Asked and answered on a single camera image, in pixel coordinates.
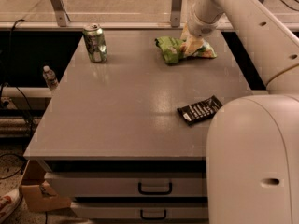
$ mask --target gray tabletop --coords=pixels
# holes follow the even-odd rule
[[[105,31],[107,63],[91,63],[84,41],[25,152],[30,160],[197,160],[210,120],[189,127],[178,107],[216,95],[251,95],[221,33],[206,40],[216,59],[167,65],[154,39],[180,30]]]

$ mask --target bottle cap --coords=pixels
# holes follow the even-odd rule
[[[44,66],[44,72],[48,72],[49,70],[50,70],[50,68],[47,65],[45,65]]]

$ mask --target drawer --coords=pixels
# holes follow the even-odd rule
[[[185,221],[208,220],[208,210],[202,203],[76,203],[71,209],[78,217],[105,221]]]
[[[206,197],[199,173],[46,173],[46,180],[67,197]]]

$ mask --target shoe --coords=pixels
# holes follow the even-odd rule
[[[21,201],[19,188],[16,188],[0,197],[0,224],[3,223],[10,214],[18,207]]]

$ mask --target green can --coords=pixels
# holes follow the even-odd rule
[[[84,40],[91,62],[102,63],[107,60],[107,48],[103,29],[92,23],[84,27]]]

